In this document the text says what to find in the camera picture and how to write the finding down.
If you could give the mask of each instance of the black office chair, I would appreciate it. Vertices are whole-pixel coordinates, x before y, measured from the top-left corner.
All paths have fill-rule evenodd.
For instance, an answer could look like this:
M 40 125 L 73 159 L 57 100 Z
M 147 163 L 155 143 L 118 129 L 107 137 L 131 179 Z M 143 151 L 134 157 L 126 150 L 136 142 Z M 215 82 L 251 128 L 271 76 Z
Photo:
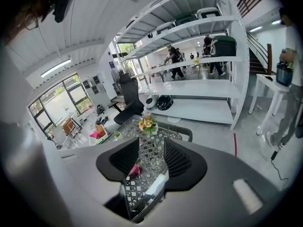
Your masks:
M 144 105 L 139 100 L 138 82 L 136 78 L 130 78 L 128 73 L 121 75 L 120 86 L 126 107 L 114 118 L 114 121 L 122 125 L 133 115 L 142 115 Z

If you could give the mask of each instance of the potted flower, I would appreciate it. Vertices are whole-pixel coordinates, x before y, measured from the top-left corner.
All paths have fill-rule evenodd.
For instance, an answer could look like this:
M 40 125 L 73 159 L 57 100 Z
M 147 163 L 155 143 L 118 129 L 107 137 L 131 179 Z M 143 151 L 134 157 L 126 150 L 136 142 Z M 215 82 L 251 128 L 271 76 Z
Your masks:
M 120 136 L 121 136 L 121 133 L 118 132 L 118 131 L 115 131 L 115 132 L 113 133 L 113 135 L 114 135 L 115 139 L 118 140 L 118 139 L 120 138 Z
M 146 114 L 142 121 L 139 122 L 139 128 L 145 131 L 146 134 L 156 135 L 158 132 L 158 124 L 154 117 L 150 114 Z

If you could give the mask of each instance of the window frame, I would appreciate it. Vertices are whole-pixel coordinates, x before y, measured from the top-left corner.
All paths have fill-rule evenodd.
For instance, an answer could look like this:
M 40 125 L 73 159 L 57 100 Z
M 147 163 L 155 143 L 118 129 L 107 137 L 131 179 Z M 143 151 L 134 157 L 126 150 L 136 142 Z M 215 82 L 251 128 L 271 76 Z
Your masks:
M 78 83 L 77 85 L 73 86 L 72 88 L 69 88 L 69 89 L 66 88 L 66 85 L 65 85 L 64 81 L 66 81 L 66 80 L 69 79 L 69 78 L 74 77 L 75 75 L 78 76 L 78 74 L 75 73 L 75 74 L 69 76 L 68 78 L 66 78 L 66 79 L 64 79 L 64 80 L 62 80 L 62 81 L 60 81 L 60 82 L 58 82 L 56 85 L 54 85 L 53 87 L 51 87 L 49 90 L 45 91 L 41 96 L 39 96 L 36 100 L 34 100 L 34 101 L 28 106 L 28 109 L 29 109 L 29 111 L 30 111 L 30 107 L 31 107 L 37 100 L 39 100 L 40 104 L 42 105 L 42 109 L 41 109 L 35 116 L 33 116 L 33 114 L 32 114 L 31 111 L 30 111 L 30 113 L 31 113 L 31 115 L 33 116 L 35 122 L 38 124 L 39 128 L 42 130 L 42 132 L 44 133 L 44 135 L 45 135 L 46 137 L 48 137 L 48 136 L 47 136 L 47 133 L 45 132 L 45 130 L 46 130 L 49 126 L 51 126 L 52 124 L 53 124 L 53 125 L 55 125 L 55 124 L 54 124 L 54 122 L 52 121 L 52 119 L 51 119 L 51 117 L 49 116 L 49 114 L 47 113 L 47 110 L 44 108 L 44 105 L 43 105 L 43 103 L 42 103 L 42 101 L 41 101 L 41 97 L 42 97 L 45 93 L 47 93 L 48 91 L 52 90 L 54 87 L 56 87 L 56 86 L 58 86 L 59 84 L 62 83 L 64 89 L 65 89 L 66 92 L 67 92 L 67 95 L 69 96 L 69 98 L 70 98 L 72 104 L 75 106 L 75 108 L 76 108 L 77 112 L 79 113 L 79 115 L 81 115 L 82 113 L 81 113 L 80 110 L 77 108 L 77 105 L 78 105 L 79 103 L 83 102 L 84 100 L 86 100 L 87 98 L 88 98 L 88 99 L 90 100 L 90 102 L 91 102 L 91 99 L 88 97 L 88 95 L 87 95 L 87 93 L 86 93 L 86 90 L 84 89 L 84 87 L 83 87 L 81 81 L 80 81 L 80 83 Z M 78 87 L 82 87 L 82 90 L 84 91 L 85 97 L 82 98 L 82 99 L 80 99 L 80 100 L 78 100 L 77 102 L 75 102 L 74 99 L 72 98 L 70 92 L 73 91 L 74 89 L 78 88 Z M 45 112 L 45 114 L 47 115 L 48 119 L 50 120 L 50 122 L 49 122 L 44 128 L 42 128 L 42 127 L 40 126 L 40 124 L 38 123 L 38 120 L 37 120 L 37 117 L 39 117 L 43 112 Z

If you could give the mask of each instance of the shelf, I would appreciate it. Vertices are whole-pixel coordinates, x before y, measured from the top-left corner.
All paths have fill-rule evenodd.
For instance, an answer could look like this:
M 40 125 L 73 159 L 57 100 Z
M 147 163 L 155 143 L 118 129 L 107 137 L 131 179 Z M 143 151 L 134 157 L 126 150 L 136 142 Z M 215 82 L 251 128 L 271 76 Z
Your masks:
M 140 73 L 138 75 L 133 76 L 132 78 L 139 78 L 147 75 L 151 75 L 154 73 L 158 73 L 160 71 L 169 70 L 182 66 L 190 66 L 194 64 L 202 64 L 202 63 L 211 63 L 211 62 L 224 62 L 224 61 L 243 61 L 240 56 L 219 56 L 219 57 L 200 57 L 194 60 L 182 61 L 179 63 L 169 64 L 166 66 L 159 66 L 154 69 L 148 70 L 146 72 Z
M 166 22 L 174 21 L 186 13 L 196 13 L 199 9 L 216 7 L 217 0 L 163 0 L 143 12 L 119 36 L 115 44 L 136 43 Z
M 141 58 L 169 44 L 204 35 L 224 33 L 233 21 L 236 21 L 234 16 L 218 16 L 198 19 L 179 25 L 149 39 L 148 43 L 137 47 L 125 56 L 122 61 Z
M 215 123 L 233 122 L 226 100 L 174 99 L 168 110 L 154 109 L 149 113 Z
M 139 95 L 179 95 L 238 98 L 240 91 L 229 80 L 180 80 L 149 84 Z

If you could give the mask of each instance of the shoe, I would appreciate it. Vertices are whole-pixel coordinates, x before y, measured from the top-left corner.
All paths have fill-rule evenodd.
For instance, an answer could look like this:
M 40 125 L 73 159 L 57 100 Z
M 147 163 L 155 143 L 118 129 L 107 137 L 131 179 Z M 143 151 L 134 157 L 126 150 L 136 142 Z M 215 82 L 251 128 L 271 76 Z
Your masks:
M 271 142 L 271 139 L 270 139 L 271 135 L 272 135 L 271 132 L 267 132 L 265 134 L 265 141 L 270 147 L 274 147 L 275 145 L 274 145 L 274 143 Z

